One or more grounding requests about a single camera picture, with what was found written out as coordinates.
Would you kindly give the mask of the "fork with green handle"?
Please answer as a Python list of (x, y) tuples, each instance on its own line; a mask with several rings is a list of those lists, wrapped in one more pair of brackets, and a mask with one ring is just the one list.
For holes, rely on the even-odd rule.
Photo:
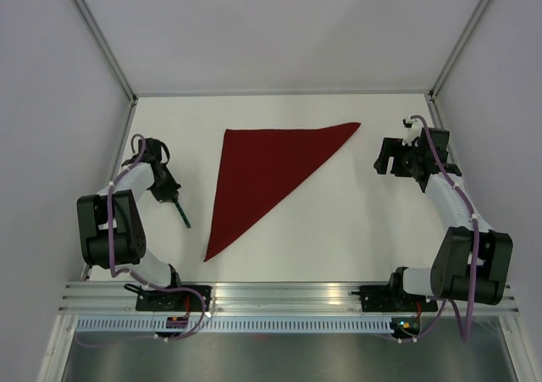
[(187, 229), (190, 229), (190, 228), (191, 228), (191, 221), (188, 219), (188, 217), (187, 217), (187, 215), (186, 215), (184, 209), (183, 209), (182, 206), (181, 206), (181, 203), (180, 203), (179, 199), (178, 199), (178, 198), (175, 198), (175, 199), (173, 200), (173, 202), (174, 202), (175, 207), (177, 208), (177, 211), (178, 211), (179, 214), (180, 214), (180, 217), (181, 217), (182, 220), (183, 220), (183, 223), (185, 224), (185, 227), (186, 227)]

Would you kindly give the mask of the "red cloth napkin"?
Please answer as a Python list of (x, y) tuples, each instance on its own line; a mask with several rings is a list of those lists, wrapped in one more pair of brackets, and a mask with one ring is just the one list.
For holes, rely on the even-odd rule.
[(361, 127), (226, 130), (207, 262), (244, 235), (332, 158)]

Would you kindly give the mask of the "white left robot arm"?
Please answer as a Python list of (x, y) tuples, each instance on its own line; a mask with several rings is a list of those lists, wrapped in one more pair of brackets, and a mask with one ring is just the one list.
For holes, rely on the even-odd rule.
[(156, 288), (156, 302), (174, 311), (183, 305), (185, 291), (174, 266), (148, 249), (138, 201), (149, 192), (159, 203), (174, 204), (185, 219), (181, 185), (168, 168), (164, 142), (135, 134), (130, 146), (132, 156), (119, 173), (100, 191), (77, 200), (81, 255), (89, 267), (106, 270), (112, 278), (126, 274)]

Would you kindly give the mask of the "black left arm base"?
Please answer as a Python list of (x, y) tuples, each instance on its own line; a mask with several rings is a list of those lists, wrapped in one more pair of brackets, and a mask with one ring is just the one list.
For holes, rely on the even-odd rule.
[(163, 292), (144, 290), (141, 286), (126, 284), (127, 291), (136, 293), (135, 310), (138, 312), (200, 312), (202, 303), (191, 292)]

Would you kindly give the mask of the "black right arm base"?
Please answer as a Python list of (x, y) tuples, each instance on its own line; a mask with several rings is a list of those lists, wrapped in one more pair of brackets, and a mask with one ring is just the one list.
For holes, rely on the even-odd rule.
[(425, 296), (393, 291), (388, 285), (362, 285), (353, 295), (359, 297), (363, 313), (436, 313), (435, 301)]

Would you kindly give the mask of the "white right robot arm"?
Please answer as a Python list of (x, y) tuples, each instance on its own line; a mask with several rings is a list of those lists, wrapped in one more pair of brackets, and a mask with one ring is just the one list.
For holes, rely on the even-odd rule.
[(388, 303), (409, 308), (419, 296), (466, 302), (500, 303), (512, 257), (513, 242), (479, 216), (469, 198), (459, 167), (447, 161), (450, 133), (420, 129), (406, 139), (385, 137), (374, 163), (378, 174), (413, 178), (433, 203), (446, 227), (444, 239), (429, 268), (399, 267), (386, 290)]

